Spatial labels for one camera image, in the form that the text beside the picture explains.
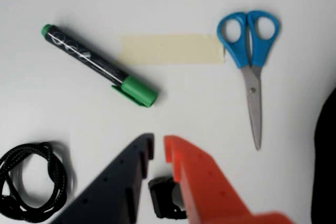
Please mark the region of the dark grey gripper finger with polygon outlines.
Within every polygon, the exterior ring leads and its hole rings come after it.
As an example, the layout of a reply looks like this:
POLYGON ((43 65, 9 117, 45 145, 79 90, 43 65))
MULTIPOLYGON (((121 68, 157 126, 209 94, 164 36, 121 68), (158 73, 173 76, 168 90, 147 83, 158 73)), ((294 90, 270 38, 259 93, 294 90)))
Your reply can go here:
POLYGON ((136 223, 142 181, 153 157, 154 135, 140 135, 53 222, 136 223))

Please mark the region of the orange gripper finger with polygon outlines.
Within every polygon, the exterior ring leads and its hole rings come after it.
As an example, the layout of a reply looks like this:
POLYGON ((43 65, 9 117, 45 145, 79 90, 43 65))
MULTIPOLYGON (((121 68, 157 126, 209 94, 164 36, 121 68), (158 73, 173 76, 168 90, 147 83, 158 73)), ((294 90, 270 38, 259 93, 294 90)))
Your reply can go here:
POLYGON ((291 223, 278 212, 252 214, 214 159, 194 144, 166 135, 164 148, 190 223, 291 223))

